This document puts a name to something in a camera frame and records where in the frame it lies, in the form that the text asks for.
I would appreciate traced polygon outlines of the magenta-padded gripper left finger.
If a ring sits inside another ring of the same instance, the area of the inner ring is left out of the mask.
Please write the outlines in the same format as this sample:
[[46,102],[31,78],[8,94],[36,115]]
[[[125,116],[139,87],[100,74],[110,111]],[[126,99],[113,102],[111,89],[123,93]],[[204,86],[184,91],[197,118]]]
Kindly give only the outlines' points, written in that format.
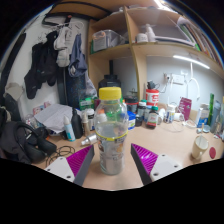
[[94,157],[94,146],[87,146],[69,157],[58,157],[46,171],[82,186],[90,163]]

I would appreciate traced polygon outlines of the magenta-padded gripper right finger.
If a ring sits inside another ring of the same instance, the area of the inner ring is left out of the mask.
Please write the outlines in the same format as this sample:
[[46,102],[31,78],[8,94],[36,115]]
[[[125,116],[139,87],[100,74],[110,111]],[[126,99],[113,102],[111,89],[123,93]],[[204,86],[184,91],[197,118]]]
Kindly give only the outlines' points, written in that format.
[[157,155],[137,144],[131,144],[131,155],[143,185],[150,184],[182,169],[182,166],[168,155]]

